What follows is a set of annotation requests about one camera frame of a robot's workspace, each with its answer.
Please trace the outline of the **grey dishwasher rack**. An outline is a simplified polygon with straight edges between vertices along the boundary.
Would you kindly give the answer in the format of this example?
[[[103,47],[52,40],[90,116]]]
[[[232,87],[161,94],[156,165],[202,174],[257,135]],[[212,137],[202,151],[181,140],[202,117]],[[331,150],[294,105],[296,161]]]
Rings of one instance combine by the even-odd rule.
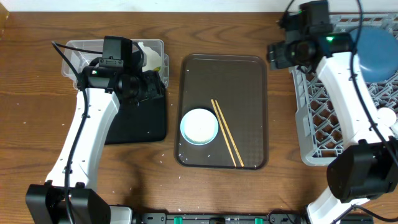
[[[359,23],[357,14],[332,14],[334,32],[348,32]],[[397,39],[397,13],[365,14],[363,26],[388,31]],[[314,73],[306,68],[290,67],[295,86],[297,135],[302,161],[308,166],[327,166],[343,152],[343,139],[338,118],[326,89]],[[397,71],[390,79],[367,83],[377,108],[387,107],[397,115]]]

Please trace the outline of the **clear plastic bin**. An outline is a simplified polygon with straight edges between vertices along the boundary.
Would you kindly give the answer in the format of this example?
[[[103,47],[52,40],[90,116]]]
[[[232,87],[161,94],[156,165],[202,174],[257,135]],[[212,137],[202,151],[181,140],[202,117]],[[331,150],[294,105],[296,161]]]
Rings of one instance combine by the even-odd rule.
[[[162,80],[163,84],[167,88],[169,85],[169,56],[165,53],[164,50],[164,42],[160,39],[133,39],[134,42],[143,42],[148,40],[155,40],[159,41],[160,45],[160,54],[162,57],[162,66],[161,71],[159,71],[160,79]],[[68,47],[73,47],[77,49],[83,50],[90,50],[95,52],[102,52],[103,51],[103,39],[93,39],[93,40],[70,40],[67,42]],[[75,67],[78,73],[80,73],[83,68],[90,64],[92,60],[97,57],[100,57],[101,54],[91,54],[87,52],[79,52],[75,50],[65,49],[64,51],[65,56],[72,65]]]

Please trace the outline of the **wooden chopstick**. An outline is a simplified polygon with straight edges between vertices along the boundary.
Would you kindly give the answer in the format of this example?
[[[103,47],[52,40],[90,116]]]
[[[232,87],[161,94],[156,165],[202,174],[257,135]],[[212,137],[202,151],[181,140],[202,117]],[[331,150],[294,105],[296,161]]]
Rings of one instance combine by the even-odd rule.
[[[229,141],[228,141],[228,138],[227,138],[227,136],[226,136],[226,133],[225,133],[223,124],[222,124],[222,122],[221,122],[220,114],[219,114],[219,112],[218,112],[218,110],[217,110],[217,107],[216,107],[216,104],[215,104],[215,100],[214,100],[214,99],[211,99],[211,104],[212,104],[213,109],[214,109],[214,111],[215,111],[215,113],[216,113],[216,118],[217,118],[218,124],[219,124],[219,126],[220,126],[220,128],[221,128],[221,133],[222,133],[223,138],[224,138],[224,141],[225,141],[225,143],[226,143],[226,147],[227,147],[227,149],[228,149],[229,155],[230,155],[230,157],[231,157],[231,160],[232,160],[232,162],[233,162],[234,167],[236,167],[236,161],[235,161],[235,159],[234,159],[234,156],[233,156],[231,147],[230,147],[230,145],[229,145]]]
[[[221,110],[221,107],[220,107],[220,105],[219,105],[219,103],[218,103],[217,100],[215,100],[215,104],[216,104],[217,110],[218,110],[218,112],[219,112],[219,114],[220,114],[221,122],[222,122],[222,124],[223,124],[224,130],[225,130],[225,133],[226,133],[226,136],[227,136],[227,138],[228,138],[229,145],[230,145],[230,147],[231,147],[231,150],[232,150],[234,159],[237,158],[237,160],[238,160],[238,162],[239,162],[239,165],[240,165],[241,167],[244,167],[244,162],[243,162],[243,159],[242,159],[242,157],[241,157],[241,155],[240,155],[239,149],[238,149],[238,147],[237,147],[237,145],[236,145],[236,143],[235,143],[235,140],[234,140],[234,138],[233,138],[233,135],[232,135],[232,133],[231,133],[231,130],[230,130],[229,126],[228,126],[228,123],[226,122],[226,118],[225,118],[225,116],[224,116],[224,114],[223,114],[223,112],[222,112],[222,110]]]

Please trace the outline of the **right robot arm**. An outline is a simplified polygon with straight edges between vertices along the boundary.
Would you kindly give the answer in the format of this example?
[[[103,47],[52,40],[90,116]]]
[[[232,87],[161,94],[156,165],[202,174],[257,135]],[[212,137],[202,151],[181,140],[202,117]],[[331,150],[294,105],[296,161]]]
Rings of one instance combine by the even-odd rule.
[[[343,152],[328,165],[328,186],[307,206],[309,223],[338,223],[355,208],[393,192],[397,186],[395,113],[376,108],[366,82],[366,63],[397,61],[397,41],[388,31],[360,25],[335,32],[328,11],[303,8],[279,21],[285,40],[270,44],[272,69],[304,66],[322,82],[343,137]]]

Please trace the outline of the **black tray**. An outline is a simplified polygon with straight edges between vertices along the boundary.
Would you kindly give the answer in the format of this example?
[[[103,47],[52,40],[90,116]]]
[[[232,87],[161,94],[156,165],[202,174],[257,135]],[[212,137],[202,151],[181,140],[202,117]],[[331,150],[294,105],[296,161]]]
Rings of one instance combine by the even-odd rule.
[[[105,144],[162,141],[166,133],[166,97],[161,96],[136,105],[123,103],[111,123]]]

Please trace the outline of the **white napkin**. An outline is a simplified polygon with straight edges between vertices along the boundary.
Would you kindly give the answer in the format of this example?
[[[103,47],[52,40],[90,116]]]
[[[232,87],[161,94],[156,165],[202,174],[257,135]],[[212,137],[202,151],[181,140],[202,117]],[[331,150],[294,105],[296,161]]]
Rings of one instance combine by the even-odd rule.
[[[161,71],[162,57],[159,52],[160,45],[159,41],[148,40],[143,42],[138,42],[140,48],[144,52],[144,65],[142,71],[146,72],[149,70]]]

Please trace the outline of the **dark blue plate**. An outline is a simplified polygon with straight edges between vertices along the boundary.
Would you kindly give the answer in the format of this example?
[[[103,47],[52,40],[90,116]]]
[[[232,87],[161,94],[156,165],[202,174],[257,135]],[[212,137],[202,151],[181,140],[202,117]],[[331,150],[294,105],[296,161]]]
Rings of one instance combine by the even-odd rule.
[[[363,27],[357,43],[357,54],[365,82],[383,82],[397,71],[397,39],[386,30]]]

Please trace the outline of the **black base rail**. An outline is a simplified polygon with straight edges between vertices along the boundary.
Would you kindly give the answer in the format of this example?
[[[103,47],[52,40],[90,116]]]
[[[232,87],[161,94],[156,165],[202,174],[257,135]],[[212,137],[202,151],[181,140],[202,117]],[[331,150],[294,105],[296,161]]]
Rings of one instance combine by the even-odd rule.
[[[307,224],[309,221],[297,214],[271,213],[268,215],[186,215],[145,213],[135,223],[145,224]]]

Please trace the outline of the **light blue rice bowl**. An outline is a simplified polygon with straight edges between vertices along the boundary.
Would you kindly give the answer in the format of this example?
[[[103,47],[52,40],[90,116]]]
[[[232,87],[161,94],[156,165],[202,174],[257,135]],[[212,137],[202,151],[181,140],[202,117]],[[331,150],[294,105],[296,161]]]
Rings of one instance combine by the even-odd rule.
[[[180,132],[184,140],[196,146],[210,143],[218,134],[216,116],[209,110],[197,108],[187,112],[180,122]]]

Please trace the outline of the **brown serving tray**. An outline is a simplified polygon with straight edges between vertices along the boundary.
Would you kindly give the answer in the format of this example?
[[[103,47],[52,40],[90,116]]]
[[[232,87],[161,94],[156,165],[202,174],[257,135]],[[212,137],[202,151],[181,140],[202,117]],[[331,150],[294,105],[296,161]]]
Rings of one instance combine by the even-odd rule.
[[[248,55],[191,54],[180,76],[177,124],[190,110],[213,111],[217,100],[226,118],[244,167],[234,167],[221,133],[203,146],[190,144],[177,131],[174,154],[185,167],[256,170],[269,160],[267,69]]]

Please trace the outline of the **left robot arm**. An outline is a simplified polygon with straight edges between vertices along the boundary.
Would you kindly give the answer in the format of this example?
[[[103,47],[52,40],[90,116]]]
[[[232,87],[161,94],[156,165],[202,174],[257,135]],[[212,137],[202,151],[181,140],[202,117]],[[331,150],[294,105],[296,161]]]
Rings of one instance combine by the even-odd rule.
[[[161,141],[166,135],[164,56],[102,50],[75,72],[76,110],[65,144],[42,185],[25,196],[35,223],[136,223],[131,208],[96,192],[106,144]]]

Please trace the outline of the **pink cup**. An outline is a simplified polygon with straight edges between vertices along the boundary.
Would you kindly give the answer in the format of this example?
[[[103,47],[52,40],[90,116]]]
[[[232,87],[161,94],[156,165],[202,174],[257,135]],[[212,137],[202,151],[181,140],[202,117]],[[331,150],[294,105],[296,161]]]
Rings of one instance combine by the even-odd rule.
[[[378,118],[387,126],[391,127],[396,123],[397,115],[395,112],[387,107],[379,108],[377,110]]]

